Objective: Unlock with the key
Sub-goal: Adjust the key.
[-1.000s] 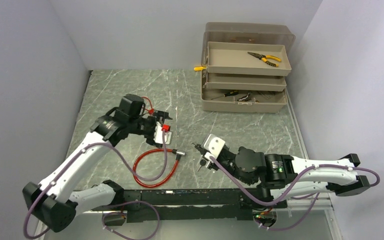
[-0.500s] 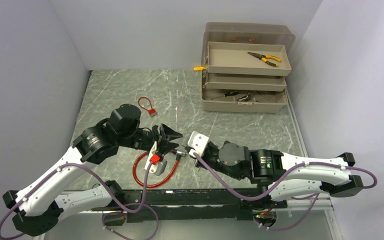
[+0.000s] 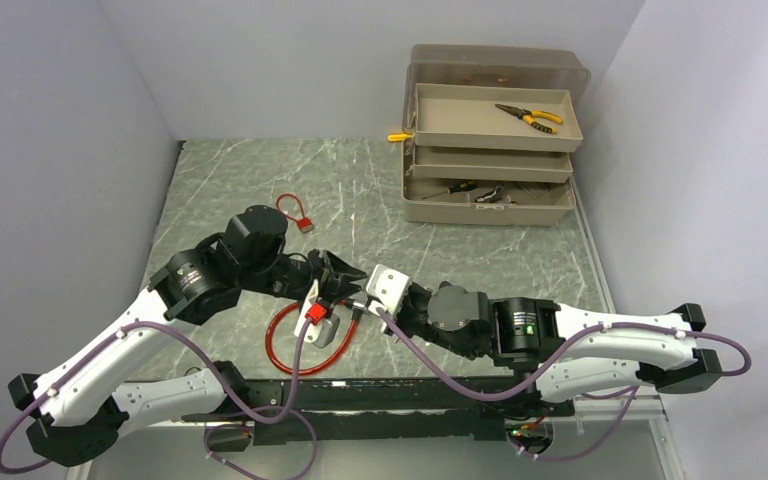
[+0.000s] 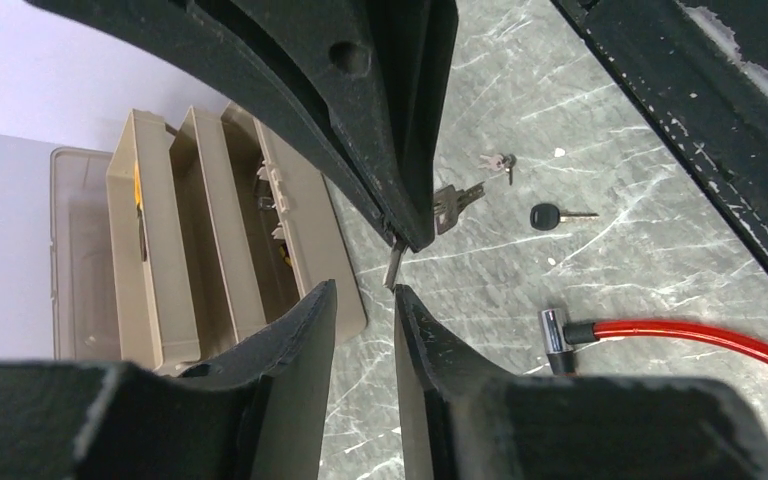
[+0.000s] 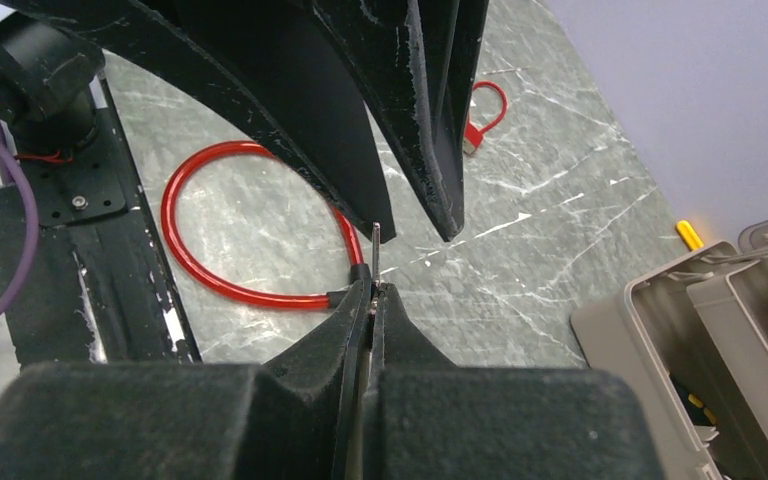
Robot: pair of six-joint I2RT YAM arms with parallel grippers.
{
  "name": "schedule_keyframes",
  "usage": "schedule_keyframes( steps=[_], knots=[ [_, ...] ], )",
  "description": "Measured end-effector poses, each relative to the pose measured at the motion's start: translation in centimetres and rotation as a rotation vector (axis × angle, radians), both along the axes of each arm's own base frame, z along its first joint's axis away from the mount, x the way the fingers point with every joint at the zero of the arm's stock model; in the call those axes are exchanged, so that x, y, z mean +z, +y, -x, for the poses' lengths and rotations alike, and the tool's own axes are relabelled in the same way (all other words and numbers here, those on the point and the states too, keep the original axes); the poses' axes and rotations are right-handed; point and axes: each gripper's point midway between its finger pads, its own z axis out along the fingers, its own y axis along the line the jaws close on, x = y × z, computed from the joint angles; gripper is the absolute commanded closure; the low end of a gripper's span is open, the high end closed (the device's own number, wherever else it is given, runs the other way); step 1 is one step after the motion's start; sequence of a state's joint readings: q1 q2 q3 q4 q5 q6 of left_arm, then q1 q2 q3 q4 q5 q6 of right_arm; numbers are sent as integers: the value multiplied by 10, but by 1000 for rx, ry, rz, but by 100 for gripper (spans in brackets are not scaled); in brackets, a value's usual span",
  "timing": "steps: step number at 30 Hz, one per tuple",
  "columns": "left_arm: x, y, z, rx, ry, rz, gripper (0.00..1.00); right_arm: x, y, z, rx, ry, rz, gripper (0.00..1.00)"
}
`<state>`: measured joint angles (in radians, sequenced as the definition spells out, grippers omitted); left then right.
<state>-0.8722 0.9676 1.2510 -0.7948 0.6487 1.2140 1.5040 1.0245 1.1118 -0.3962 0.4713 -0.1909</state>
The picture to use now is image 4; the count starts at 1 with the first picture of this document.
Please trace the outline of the silver key bunch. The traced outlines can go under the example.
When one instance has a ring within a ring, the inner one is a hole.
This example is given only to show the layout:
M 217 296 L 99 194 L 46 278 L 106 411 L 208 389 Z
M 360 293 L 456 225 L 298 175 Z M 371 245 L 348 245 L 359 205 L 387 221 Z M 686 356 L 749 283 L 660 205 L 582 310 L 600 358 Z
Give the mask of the silver key bunch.
M 437 236 L 453 229 L 461 213 L 472 203 L 485 196 L 484 183 L 479 182 L 467 189 L 456 189 L 447 185 L 434 194 L 433 226 Z M 395 288 L 402 258 L 407 249 L 407 243 L 396 237 L 391 249 L 383 286 L 392 291 Z

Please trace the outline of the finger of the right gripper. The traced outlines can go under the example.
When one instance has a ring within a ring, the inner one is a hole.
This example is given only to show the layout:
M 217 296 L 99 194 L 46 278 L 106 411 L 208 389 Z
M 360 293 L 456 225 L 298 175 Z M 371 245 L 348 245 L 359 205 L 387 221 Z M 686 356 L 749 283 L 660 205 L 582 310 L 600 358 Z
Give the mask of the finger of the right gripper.
M 435 238 L 433 1 L 43 1 L 243 107 L 385 242 Z
M 429 199 L 433 159 L 458 28 L 453 0 L 368 1 L 399 178 Z

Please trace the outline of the red cable lock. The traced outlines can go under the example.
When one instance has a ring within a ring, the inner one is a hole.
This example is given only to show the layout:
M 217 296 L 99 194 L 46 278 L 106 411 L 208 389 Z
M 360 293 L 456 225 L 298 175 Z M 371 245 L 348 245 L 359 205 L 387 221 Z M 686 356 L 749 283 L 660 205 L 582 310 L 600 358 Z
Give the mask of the red cable lock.
M 542 310 L 538 323 L 553 374 L 576 373 L 574 347 L 610 338 L 654 337 L 696 341 L 724 348 L 768 365 L 768 343 L 712 325 L 658 319 L 624 319 L 571 323 L 559 308 Z

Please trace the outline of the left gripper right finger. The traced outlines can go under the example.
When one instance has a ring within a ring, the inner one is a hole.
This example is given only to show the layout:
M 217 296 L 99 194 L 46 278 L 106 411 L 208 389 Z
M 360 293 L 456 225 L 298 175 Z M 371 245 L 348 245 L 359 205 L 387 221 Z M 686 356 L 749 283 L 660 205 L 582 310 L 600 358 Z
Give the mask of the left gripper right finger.
M 726 384 L 699 377 L 519 376 L 395 300 L 409 479 L 768 479 L 768 437 Z

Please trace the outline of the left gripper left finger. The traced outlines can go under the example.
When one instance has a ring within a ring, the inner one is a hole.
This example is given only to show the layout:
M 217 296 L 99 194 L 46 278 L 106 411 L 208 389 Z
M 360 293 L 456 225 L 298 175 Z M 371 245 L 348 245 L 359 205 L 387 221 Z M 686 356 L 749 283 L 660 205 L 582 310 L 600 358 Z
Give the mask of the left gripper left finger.
M 131 362 L 0 361 L 0 479 L 314 479 L 337 289 L 160 375 Z

